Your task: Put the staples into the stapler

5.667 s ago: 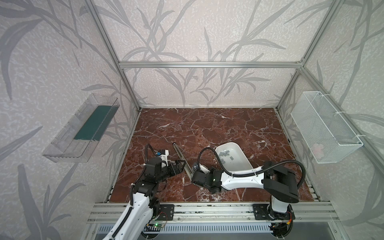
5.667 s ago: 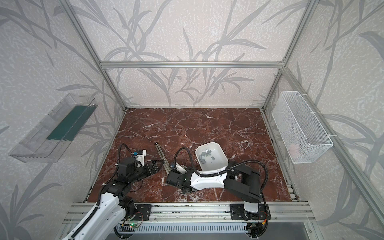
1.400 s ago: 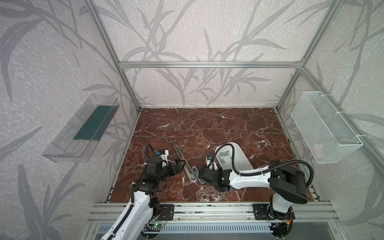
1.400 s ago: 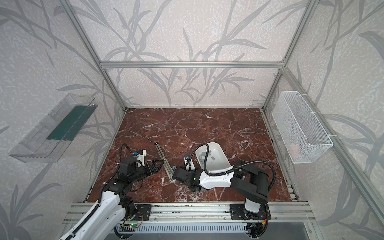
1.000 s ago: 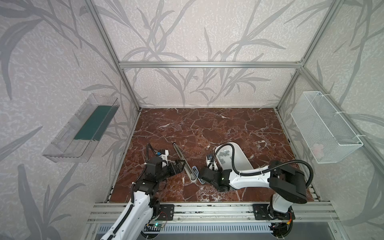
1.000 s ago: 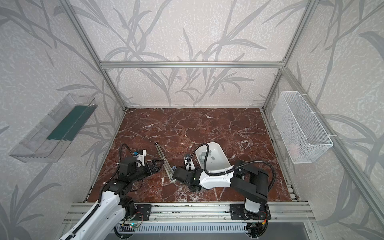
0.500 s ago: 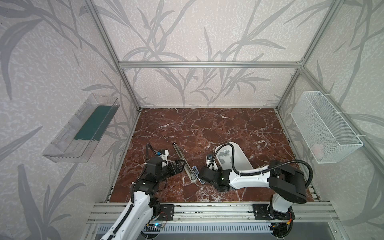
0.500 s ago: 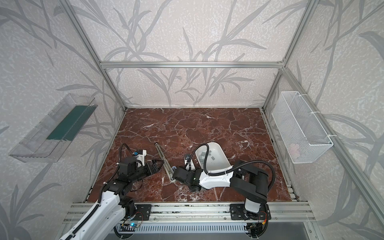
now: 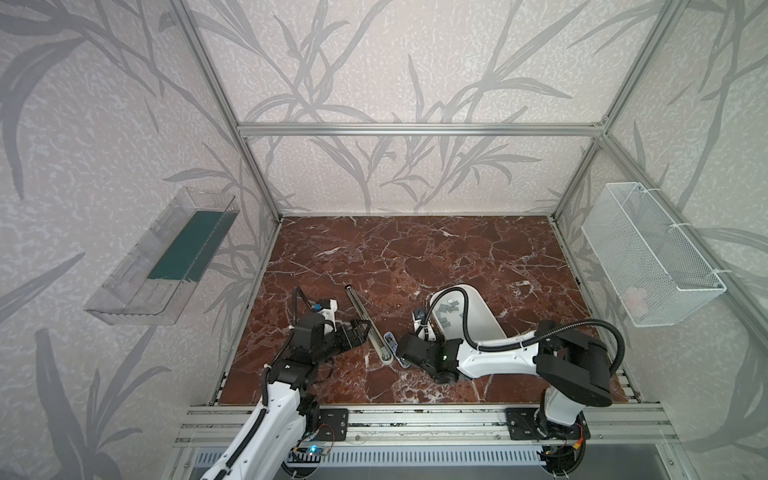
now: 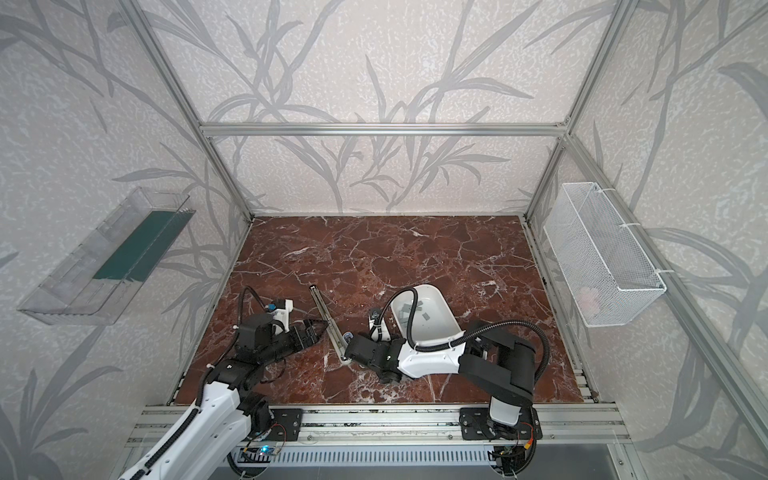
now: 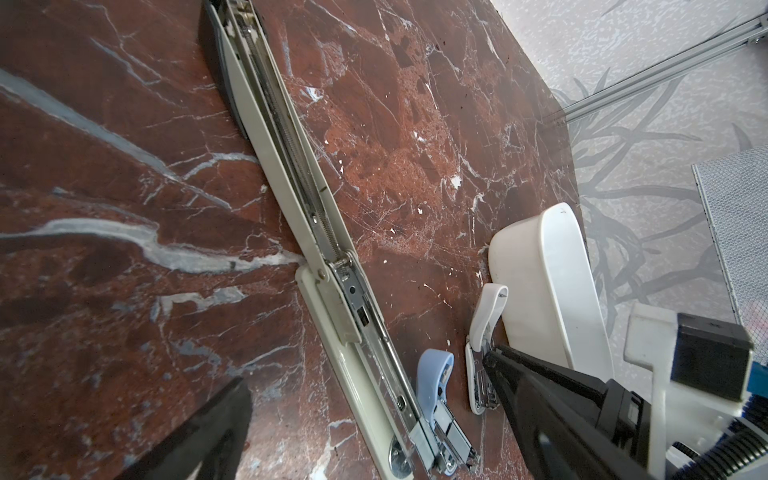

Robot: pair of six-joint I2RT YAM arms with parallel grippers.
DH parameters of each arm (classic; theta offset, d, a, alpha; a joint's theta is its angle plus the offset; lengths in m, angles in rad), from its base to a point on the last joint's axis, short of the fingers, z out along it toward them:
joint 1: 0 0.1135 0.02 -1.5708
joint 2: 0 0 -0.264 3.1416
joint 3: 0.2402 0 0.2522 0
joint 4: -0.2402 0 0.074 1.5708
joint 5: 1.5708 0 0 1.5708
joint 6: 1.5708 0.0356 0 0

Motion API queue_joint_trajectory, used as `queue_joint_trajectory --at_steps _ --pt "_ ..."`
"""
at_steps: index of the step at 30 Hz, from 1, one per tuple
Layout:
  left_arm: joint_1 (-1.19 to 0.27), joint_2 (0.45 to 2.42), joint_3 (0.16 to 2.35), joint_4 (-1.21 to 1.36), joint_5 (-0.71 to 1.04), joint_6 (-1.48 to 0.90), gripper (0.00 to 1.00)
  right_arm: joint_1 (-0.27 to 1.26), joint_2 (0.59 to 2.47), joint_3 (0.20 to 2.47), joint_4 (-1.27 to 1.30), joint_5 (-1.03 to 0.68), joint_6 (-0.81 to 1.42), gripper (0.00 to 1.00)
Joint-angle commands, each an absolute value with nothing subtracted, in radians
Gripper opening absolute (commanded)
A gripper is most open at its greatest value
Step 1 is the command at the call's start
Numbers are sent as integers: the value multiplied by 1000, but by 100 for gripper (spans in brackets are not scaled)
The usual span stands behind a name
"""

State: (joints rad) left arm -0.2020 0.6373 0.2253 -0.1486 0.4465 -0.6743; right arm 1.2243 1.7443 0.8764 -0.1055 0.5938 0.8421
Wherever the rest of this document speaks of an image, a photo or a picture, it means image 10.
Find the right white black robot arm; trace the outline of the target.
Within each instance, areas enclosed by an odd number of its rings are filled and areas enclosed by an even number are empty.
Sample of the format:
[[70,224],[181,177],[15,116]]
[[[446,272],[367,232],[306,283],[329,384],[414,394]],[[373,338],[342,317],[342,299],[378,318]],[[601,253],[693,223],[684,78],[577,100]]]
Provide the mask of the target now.
[[383,383],[404,377],[459,375],[490,396],[490,427],[514,428],[535,417],[534,390],[551,345],[539,326],[523,320],[478,320],[462,329],[440,290],[430,284],[395,292],[354,334],[345,356]]

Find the beige black long stapler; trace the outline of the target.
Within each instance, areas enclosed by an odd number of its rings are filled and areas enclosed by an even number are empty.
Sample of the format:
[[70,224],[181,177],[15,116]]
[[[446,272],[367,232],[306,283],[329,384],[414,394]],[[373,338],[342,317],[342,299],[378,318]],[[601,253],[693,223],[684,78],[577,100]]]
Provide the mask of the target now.
[[328,333],[334,351],[343,365],[349,365],[351,360],[346,356],[348,346],[347,340],[343,337],[338,325],[332,317],[321,291],[316,285],[311,285],[309,291],[321,318],[327,324],[326,332]]

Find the white oval tray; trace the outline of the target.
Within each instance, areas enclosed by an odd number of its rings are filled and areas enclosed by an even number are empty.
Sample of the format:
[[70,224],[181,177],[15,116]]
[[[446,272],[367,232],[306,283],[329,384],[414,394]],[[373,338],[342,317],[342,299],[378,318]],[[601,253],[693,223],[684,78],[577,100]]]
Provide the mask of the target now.
[[[464,331],[460,328],[440,290],[430,284],[414,287],[417,292],[416,309],[411,328],[411,339],[415,344],[438,345],[459,338]],[[395,321],[403,336],[407,335],[413,293],[406,290],[395,296],[390,305]]]

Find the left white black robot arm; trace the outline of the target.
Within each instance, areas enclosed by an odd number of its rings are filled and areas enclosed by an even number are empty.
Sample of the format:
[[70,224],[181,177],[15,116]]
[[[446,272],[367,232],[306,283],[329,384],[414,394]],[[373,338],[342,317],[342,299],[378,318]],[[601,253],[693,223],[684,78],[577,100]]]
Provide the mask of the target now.
[[237,304],[234,336],[207,367],[196,397],[174,425],[122,479],[207,479],[243,440],[275,424],[268,399],[255,391],[265,370],[314,345],[328,329],[322,319],[292,323],[286,299],[264,303],[246,287]]

